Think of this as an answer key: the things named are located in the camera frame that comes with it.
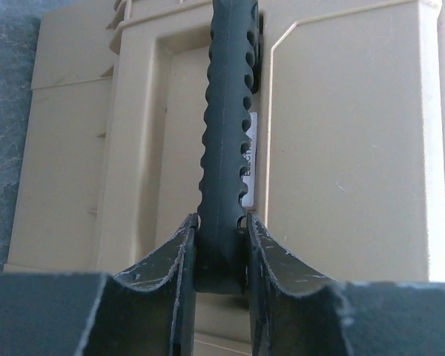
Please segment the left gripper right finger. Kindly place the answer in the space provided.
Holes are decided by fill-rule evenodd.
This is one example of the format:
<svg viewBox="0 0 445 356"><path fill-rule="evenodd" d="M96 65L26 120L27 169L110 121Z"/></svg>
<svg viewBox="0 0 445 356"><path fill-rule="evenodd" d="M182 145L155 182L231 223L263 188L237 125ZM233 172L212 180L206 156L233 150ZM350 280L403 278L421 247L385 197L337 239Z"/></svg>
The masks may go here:
<svg viewBox="0 0 445 356"><path fill-rule="evenodd" d="M253 355L445 355L445 283L332 280L247 228Z"/></svg>

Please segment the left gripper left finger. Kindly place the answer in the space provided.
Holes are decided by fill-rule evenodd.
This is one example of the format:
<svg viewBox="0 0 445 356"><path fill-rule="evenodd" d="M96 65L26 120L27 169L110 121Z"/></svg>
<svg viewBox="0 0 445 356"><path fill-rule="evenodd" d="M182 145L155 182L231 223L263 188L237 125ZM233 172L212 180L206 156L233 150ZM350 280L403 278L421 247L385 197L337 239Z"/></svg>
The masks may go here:
<svg viewBox="0 0 445 356"><path fill-rule="evenodd" d="M0 355L191 355L196 227L115 275L0 273Z"/></svg>

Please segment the tan plastic toolbox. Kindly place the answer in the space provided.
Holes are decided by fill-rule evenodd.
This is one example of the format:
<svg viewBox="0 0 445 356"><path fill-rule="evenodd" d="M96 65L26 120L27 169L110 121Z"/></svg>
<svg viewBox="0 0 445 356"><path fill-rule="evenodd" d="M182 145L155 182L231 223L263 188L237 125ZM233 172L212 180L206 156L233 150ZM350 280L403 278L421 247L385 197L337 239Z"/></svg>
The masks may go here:
<svg viewBox="0 0 445 356"><path fill-rule="evenodd" d="M344 352L445 355L445 1L262 1L252 210ZM209 1L44 14L7 272L118 272L199 201Z"/></svg>

